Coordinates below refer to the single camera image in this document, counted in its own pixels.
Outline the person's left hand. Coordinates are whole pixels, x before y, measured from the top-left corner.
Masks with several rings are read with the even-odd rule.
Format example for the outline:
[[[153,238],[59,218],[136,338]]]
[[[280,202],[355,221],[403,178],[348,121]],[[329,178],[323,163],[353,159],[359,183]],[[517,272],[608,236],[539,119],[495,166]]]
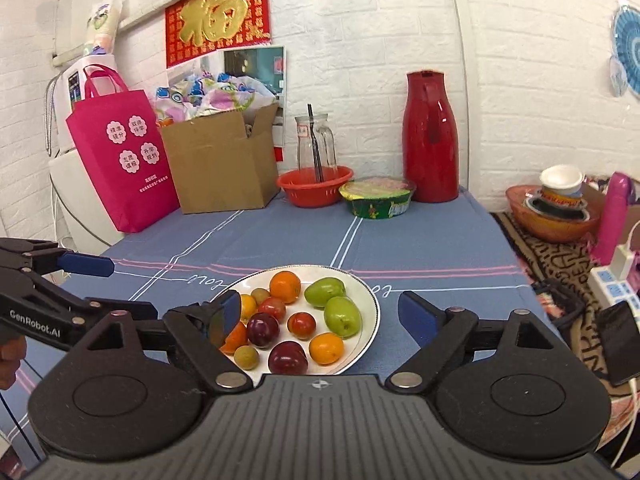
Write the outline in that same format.
[[[9,389],[16,381],[16,372],[27,351],[24,336],[8,340],[0,347],[0,389]]]

